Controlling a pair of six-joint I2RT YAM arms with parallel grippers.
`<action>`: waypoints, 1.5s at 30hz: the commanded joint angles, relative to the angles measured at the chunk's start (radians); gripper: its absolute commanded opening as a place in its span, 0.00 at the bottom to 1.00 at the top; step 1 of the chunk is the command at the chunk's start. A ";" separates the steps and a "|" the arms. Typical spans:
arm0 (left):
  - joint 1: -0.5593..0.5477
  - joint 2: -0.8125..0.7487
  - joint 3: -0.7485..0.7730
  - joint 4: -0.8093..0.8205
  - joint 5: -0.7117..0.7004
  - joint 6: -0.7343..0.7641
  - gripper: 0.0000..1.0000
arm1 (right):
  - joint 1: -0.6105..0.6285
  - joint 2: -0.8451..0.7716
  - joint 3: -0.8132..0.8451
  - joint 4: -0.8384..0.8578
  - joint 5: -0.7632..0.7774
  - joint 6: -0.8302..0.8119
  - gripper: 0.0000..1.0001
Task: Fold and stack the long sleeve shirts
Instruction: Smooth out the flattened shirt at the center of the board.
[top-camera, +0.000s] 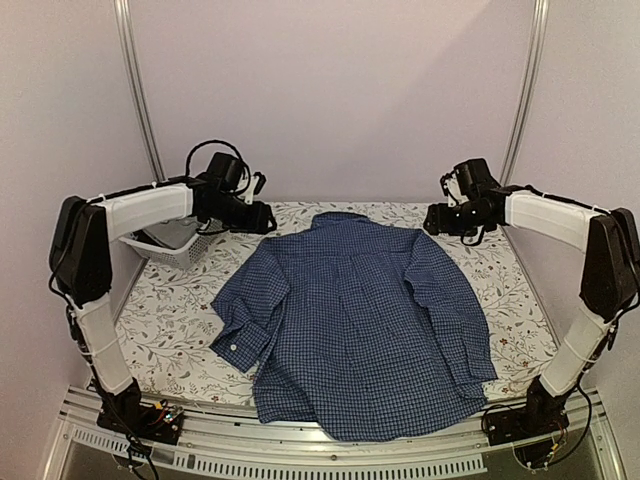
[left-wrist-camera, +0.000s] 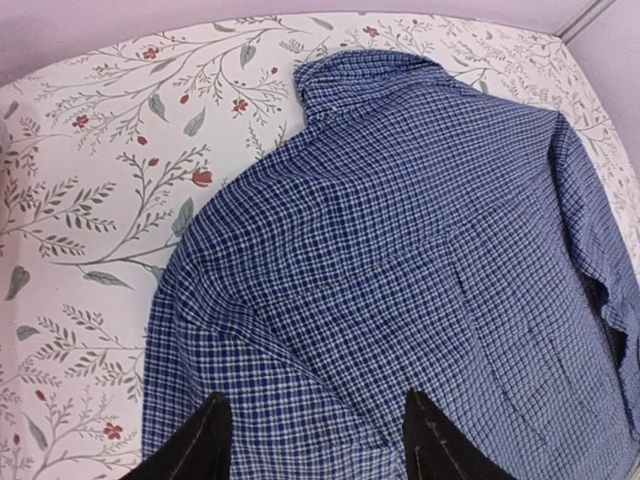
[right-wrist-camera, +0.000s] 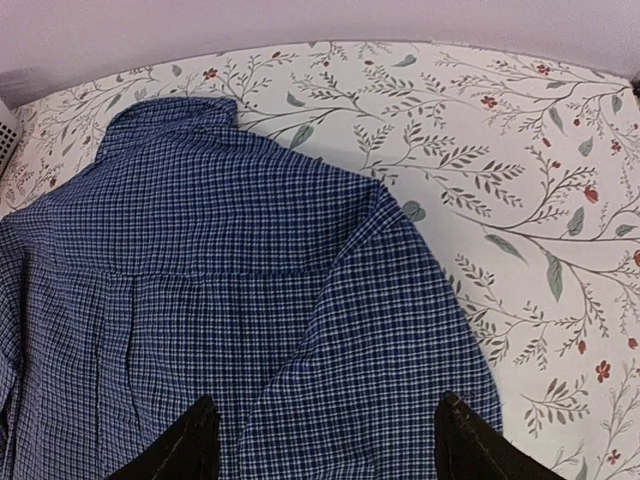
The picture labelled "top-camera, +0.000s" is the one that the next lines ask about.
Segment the white plastic basket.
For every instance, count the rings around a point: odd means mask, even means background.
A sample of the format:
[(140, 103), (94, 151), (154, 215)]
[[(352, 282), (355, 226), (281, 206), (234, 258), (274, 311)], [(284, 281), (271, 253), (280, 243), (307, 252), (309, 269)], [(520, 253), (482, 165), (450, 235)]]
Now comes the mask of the white plastic basket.
[(211, 242), (226, 231), (218, 220), (201, 223), (188, 217), (134, 231), (120, 241), (145, 259), (188, 270), (204, 256)]

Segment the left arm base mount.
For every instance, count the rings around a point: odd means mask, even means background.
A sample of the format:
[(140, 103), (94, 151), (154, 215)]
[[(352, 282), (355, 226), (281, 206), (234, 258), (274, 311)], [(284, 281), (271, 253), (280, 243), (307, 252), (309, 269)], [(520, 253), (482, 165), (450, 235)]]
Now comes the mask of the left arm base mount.
[(181, 407), (167, 400), (144, 404), (133, 397), (104, 399), (97, 419), (103, 429), (169, 445), (178, 444), (183, 423)]

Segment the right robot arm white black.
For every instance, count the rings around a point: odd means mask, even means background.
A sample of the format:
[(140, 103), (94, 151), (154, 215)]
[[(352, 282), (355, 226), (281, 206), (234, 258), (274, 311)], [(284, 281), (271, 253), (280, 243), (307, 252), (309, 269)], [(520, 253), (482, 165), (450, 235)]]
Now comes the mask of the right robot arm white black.
[[(519, 161), (518, 184), (601, 207), (639, 212), (639, 170), (582, 166), (560, 160)], [(522, 397), (551, 363), (579, 312), (581, 253), (562, 242), (505, 227), (479, 246), (439, 235), (436, 242), (468, 277), (489, 323), (497, 379), (484, 384), (491, 402)]]

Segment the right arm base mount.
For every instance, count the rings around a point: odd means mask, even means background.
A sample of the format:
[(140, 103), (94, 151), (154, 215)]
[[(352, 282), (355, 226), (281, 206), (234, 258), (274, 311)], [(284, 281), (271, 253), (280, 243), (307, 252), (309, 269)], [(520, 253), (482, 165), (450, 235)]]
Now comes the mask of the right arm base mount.
[(568, 426), (565, 403), (496, 404), (486, 408), (480, 420), (481, 430), (491, 446), (559, 432)]

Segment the blue plaid long sleeve shirt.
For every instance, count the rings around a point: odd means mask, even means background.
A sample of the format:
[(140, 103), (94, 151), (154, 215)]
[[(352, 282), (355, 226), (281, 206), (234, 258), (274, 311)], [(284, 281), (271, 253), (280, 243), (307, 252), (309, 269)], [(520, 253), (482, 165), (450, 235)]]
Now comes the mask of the blue plaid long sleeve shirt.
[(348, 212), (267, 238), (212, 304), (212, 351), (252, 372), (261, 422), (310, 421), (343, 442), (455, 425), (496, 379), (467, 277), (418, 229)]

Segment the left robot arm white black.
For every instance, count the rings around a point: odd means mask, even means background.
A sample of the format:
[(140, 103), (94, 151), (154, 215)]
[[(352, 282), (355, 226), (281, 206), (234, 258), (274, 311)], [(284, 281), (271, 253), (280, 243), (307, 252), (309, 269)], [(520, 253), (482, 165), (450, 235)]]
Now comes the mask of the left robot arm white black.
[(194, 217), (231, 232), (264, 235), (277, 227), (257, 200), (266, 183), (239, 154), (215, 155), (201, 174), (174, 177), (92, 199), (66, 198), (49, 253), (50, 290), (66, 303), (74, 340), (102, 391), (118, 396), (136, 383), (119, 345), (111, 310), (111, 245), (147, 227)]

